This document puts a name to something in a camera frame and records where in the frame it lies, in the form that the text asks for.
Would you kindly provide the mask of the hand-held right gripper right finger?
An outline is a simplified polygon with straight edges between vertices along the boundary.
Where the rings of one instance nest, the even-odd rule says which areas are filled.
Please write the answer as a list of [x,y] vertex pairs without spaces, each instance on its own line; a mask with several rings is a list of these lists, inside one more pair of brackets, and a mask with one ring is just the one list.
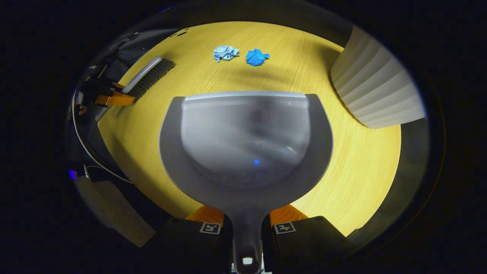
[[353,250],[351,241],[325,217],[306,217],[287,205],[264,218],[266,274],[338,274],[338,265]]

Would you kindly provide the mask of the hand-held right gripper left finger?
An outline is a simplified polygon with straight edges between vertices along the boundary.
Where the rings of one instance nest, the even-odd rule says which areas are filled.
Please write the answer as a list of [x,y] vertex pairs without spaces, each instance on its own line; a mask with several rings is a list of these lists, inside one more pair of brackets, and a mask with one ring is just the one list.
[[151,238],[151,260],[160,274],[229,274],[232,233],[223,212],[203,205],[166,222]]

